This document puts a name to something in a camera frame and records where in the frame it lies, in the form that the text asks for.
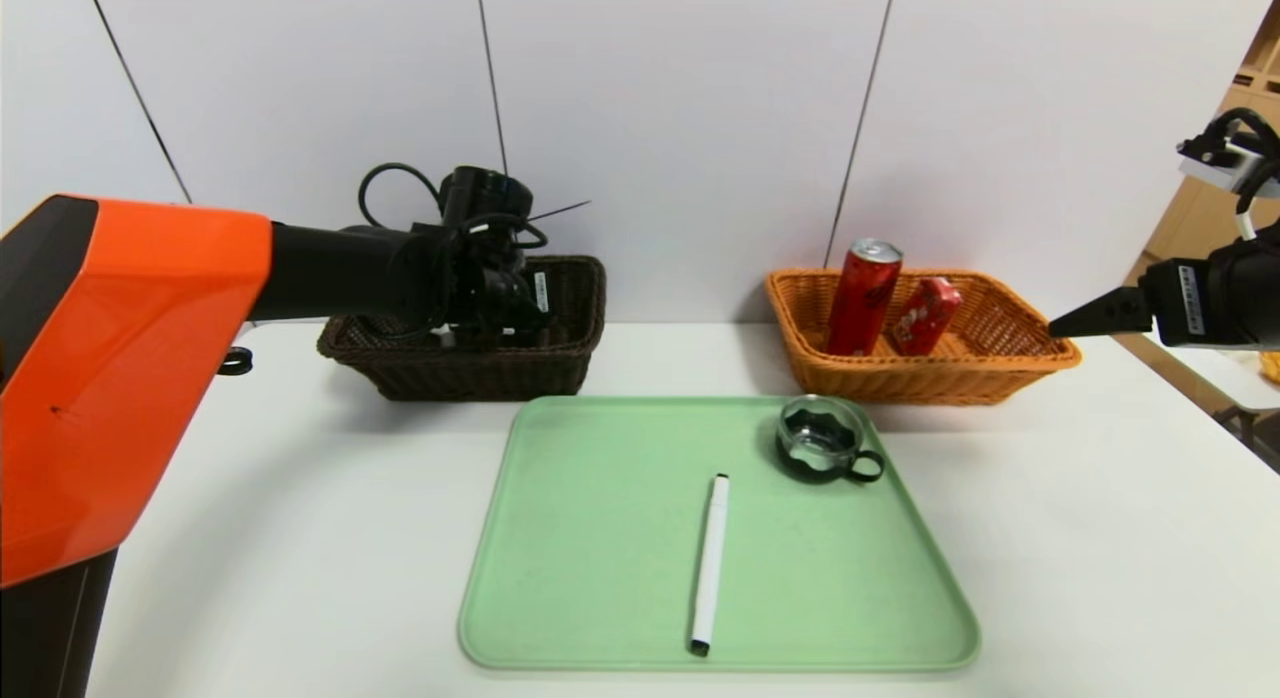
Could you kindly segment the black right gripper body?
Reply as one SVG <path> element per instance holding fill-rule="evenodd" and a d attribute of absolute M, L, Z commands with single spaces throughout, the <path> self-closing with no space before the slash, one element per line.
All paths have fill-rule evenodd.
<path fill-rule="evenodd" d="M 1279 348 L 1277 237 L 1238 239 L 1204 259 L 1170 259 L 1139 279 L 1169 347 Z"/>

